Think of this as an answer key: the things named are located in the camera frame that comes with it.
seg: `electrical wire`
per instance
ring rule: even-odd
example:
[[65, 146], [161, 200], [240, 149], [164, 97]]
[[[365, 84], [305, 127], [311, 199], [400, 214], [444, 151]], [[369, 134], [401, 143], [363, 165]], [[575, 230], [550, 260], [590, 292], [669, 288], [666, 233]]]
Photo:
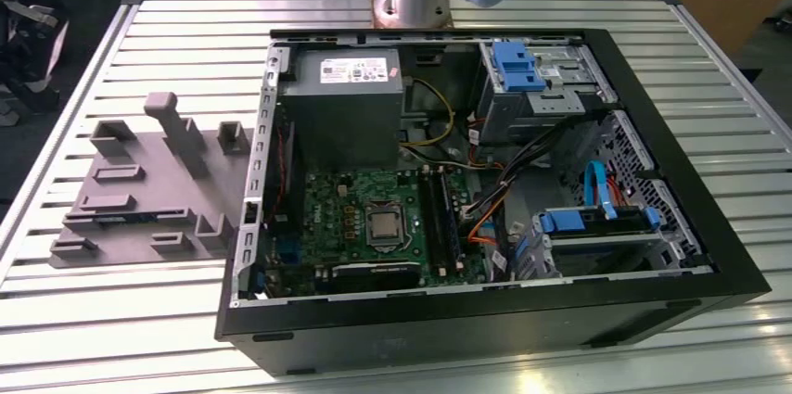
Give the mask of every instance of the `electrical wire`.
[[428, 90], [431, 91], [431, 93], [436, 96], [436, 98], [440, 100], [440, 102], [446, 106], [447, 125], [446, 125], [446, 129], [443, 130], [443, 133], [439, 136], [436, 136], [434, 139], [427, 139], [426, 141], [401, 142], [399, 145], [400, 146], [430, 146], [431, 144], [436, 144], [438, 142], [440, 142], [450, 135], [450, 132], [454, 129], [454, 110], [451, 109], [450, 104], [447, 103], [447, 99], [443, 96], [443, 94], [436, 90], [436, 88], [434, 88], [430, 85], [428, 82], [426, 82], [423, 79], [418, 79], [418, 78], [412, 78], [412, 81], [415, 83], [420, 83], [423, 86], [426, 86], [428, 88]]
[[618, 204], [619, 206], [627, 206], [627, 199], [623, 198], [623, 195], [621, 194], [621, 189], [618, 188], [618, 184], [615, 183], [615, 179], [610, 176], [607, 177], [607, 185], [610, 186], [614, 192], [615, 204]]
[[619, 108], [619, 105], [606, 105], [600, 109], [587, 114], [567, 116], [547, 130], [544, 130], [542, 134], [534, 137], [532, 140], [524, 144], [522, 148], [519, 148], [519, 151], [514, 155], [512, 159], [503, 167], [503, 170], [496, 178], [496, 187], [482, 199], [472, 202], [472, 204], [464, 208], [463, 214], [472, 213], [508, 189], [508, 185], [511, 185], [511, 182], [514, 181], [519, 172], [530, 166], [530, 163], [534, 160], [546, 155], [555, 143], [560, 140], [560, 137], [567, 129], [579, 123], [600, 119], [606, 114], [610, 113], [610, 111]]
[[490, 209], [486, 211], [486, 213], [483, 213], [483, 216], [480, 217], [479, 221], [475, 223], [472, 230], [467, 234], [467, 242], [495, 244], [495, 241], [492, 241], [488, 238], [480, 238], [480, 237], [475, 236], [475, 233], [480, 229], [480, 226], [483, 225], [483, 223], [486, 222], [488, 217], [492, 215], [492, 212], [495, 211], [496, 206], [499, 206], [502, 204], [503, 199], [506, 199], [506, 192], [503, 192], [503, 196], [499, 197], [499, 199], [492, 203], [492, 205], [490, 206]]
[[427, 162], [430, 164], [452, 165], [454, 167], [459, 167], [466, 170], [484, 170], [486, 169], [486, 167], [474, 167], [467, 164], [462, 164], [460, 162], [456, 162], [454, 160], [432, 159], [428, 156], [426, 156], [424, 154], [422, 154], [420, 152], [418, 152], [418, 150], [415, 150], [409, 146], [400, 146], [400, 148], [404, 151], [407, 151], [415, 158], [418, 158], [419, 160], [423, 160], [424, 162]]
[[[488, 167], [488, 164], [484, 162], [476, 163], [474, 154], [475, 154], [475, 146], [471, 144], [470, 148], [467, 148], [467, 163], [475, 167]], [[503, 170], [503, 164], [500, 164], [499, 162], [492, 162], [492, 167]]]

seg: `white label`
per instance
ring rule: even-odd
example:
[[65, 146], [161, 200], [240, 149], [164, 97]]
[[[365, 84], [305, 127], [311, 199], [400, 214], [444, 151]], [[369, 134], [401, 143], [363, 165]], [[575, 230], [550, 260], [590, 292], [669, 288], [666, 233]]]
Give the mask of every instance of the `white label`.
[[321, 77], [319, 82], [387, 82], [384, 57], [324, 59], [321, 61]]
[[478, 130], [467, 130], [467, 137], [470, 138], [470, 144], [476, 146], [479, 144], [479, 131]]
[[552, 67], [539, 67], [539, 75], [540, 76], [560, 76], [556, 68]]
[[492, 264], [502, 272], [506, 272], [506, 259], [496, 250], [492, 252]]

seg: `wire bundle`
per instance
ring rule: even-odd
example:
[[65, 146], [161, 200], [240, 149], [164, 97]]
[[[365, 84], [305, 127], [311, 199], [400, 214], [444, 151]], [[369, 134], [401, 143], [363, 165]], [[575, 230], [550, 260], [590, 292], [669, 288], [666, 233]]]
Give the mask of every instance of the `wire bundle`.
[[434, 88], [430, 85], [428, 82], [426, 82], [423, 79], [418, 79], [416, 77], [412, 78], [412, 81], [415, 83], [420, 83], [423, 86], [426, 86], [427, 89], [431, 91], [431, 93], [436, 96], [436, 98], [443, 103], [443, 106], [446, 107], [446, 111], [447, 111], [447, 125], [446, 125], [446, 129], [443, 130], [443, 132], [440, 133], [440, 135], [436, 136], [435, 138], [427, 139], [424, 141], [401, 142], [399, 145], [400, 146], [430, 146], [430, 145], [436, 144], [438, 142], [440, 142], [450, 135], [450, 132], [454, 129], [454, 110], [450, 107], [450, 103], [447, 102], [447, 99], [443, 96], [443, 94], [436, 90], [436, 88]]
[[486, 222], [486, 220], [498, 215], [499, 211], [502, 210], [502, 203], [506, 199], [506, 194], [508, 192], [508, 187], [514, 182], [519, 172], [524, 170], [526, 167], [530, 166], [530, 163], [539, 159], [550, 149], [554, 147], [555, 143], [560, 140], [560, 137], [564, 134], [564, 131], [572, 128], [575, 125], [594, 121], [600, 119], [604, 114], [607, 114], [614, 108], [613, 106], [606, 106], [604, 108], [595, 110], [587, 114], [576, 115], [576, 116], [567, 116], [560, 122], [558, 122], [552, 127], [550, 127], [542, 134], [539, 134], [527, 144], [519, 148], [519, 151], [514, 155], [514, 158], [508, 161], [500, 174], [496, 178], [496, 186], [486, 194], [478, 201], [475, 201], [470, 206], [467, 206], [463, 210], [463, 214], [468, 214], [479, 210], [482, 207], [486, 207], [490, 204], [488, 209], [480, 216], [475, 226], [470, 230], [467, 234], [467, 241], [470, 242], [479, 242], [486, 244], [494, 244], [499, 247], [504, 248], [506, 238], [499, 238], [498, 230], [495, 229], [495, 239], [492, 238], [483, 238], [476, 236], [478, 230], [480, 226]]

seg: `blue plastic latch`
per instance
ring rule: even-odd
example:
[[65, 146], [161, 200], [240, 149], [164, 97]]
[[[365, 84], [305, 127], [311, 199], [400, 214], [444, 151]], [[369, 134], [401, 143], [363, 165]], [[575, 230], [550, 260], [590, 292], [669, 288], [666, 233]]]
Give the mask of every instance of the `blue plastic latch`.
[[551, 211], [548, 213], [548, 216], [552, 218], [552, 224], [555, 224], [555, 230], [558, 230], [558, 232], [568, 232], [570, 230], [584, 230], [580, 213], [578, 211]]
[[519, 42], [492, 42], [492, 61], [506, 91], [543, 91], [544, 80], [535, 73], [535, 58]]
[[555, 232], [555, 224], [547, 214], [539, 215], [539, 223], [542, 224], [542, 231], [546, 234]]
[[659, 213], [657, 213], [657, 209], [653, 207], [645, 207], [643, 215], [646, 216], [646, 221], [649, 221], [651, 230], [659, 229], [659, 225], [662, 224], [662, 221], [659, 219]]
[[586, 206], [600, 205], [602, 209], [604, 210], [604, 219], [614, 220], [617, 215], [614, 205], [610, 202], [607, 174], [604, 170], [604, 164], [602, 164], [598, 160], [588, 161], [587, 165], [584, 166], [582, 182], [582, 202]]

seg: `aluminum slotted table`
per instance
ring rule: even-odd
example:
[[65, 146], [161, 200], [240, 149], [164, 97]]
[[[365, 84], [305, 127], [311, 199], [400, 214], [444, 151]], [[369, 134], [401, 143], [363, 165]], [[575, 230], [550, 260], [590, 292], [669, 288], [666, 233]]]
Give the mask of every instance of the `aluminum slotted table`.
[[96, 122], [156, 129], [142, 100], [161, 90], [198, 128], [252, 127], [269, 30], [369, 27], [368, 1], [128, 0], [0, 228], [0, 391], [790, 389], [792, 135], [686, 10], [662, 0], [507, 0], [487, 10], [454, 0], [451, 8], [456, 28], [610, 30], [773, 291], [626, 348], [275, 381], [213, 340], [221, 261], [57, 270], [48, 249], [90, 165]]

